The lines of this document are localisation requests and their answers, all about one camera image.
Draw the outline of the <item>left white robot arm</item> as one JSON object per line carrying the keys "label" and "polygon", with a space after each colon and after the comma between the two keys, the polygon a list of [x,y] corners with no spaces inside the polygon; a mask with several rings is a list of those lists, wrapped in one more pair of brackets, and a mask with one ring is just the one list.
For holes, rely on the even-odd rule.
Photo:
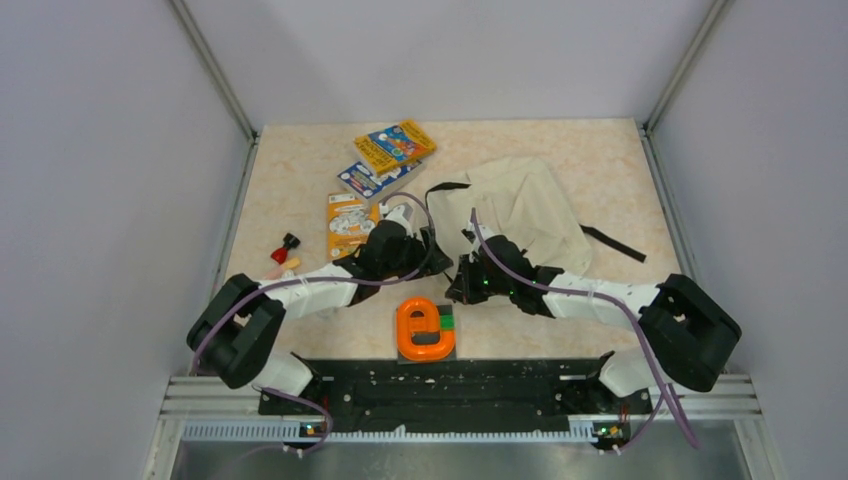
{"label": "left white robot arm", "polygon": [[434,228],[414,234],[382,220],[354,253],[308,274],[264,282],[234,275],[188,331],[192,365],[231,389],[245,387],[269,365],[285,321],[357,305],[385,286],[439,275],[453,264]]}

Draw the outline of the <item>cream canvas student bag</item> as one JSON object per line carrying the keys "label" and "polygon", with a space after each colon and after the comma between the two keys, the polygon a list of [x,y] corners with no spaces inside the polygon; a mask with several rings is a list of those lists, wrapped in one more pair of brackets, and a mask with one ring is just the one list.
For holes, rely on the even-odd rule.
{"label": "cream canvas student bag", "polygon": [[525,249],[534,265],[604,280],[658,278],[649,265],[583,232],[562,182],[539,157],[506,156],[453,171],[431,162],[414,191],[426,196],[437,244],[453,261],[471,252],[472,242],[462,231],[475,209],[481,225]]}

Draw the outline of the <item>yellow treehouse book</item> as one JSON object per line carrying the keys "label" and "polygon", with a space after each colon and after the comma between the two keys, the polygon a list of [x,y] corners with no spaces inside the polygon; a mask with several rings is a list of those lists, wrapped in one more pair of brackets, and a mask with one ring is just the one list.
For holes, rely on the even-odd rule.
{"label": "yellow treehouse book", "polygon": [[437,151],[436,142],[412,119],[353,140],[355,152],[375,175],[382,176]]}

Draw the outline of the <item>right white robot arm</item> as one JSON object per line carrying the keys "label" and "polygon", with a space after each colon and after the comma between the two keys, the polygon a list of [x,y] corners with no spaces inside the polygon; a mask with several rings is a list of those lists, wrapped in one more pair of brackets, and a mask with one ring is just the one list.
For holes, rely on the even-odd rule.
{"label": "right white robot arm", "polygon": [[528,315],[632,328],[638,347],[607,355],[586,385],[589,404],[600,412],[660,383],[711,391],[742,336],[736,321],[686,275],[658,284],[592,280],[532,264],[503,235],[475,242],[460,256],[445,296],[464,305],[503,296]]}

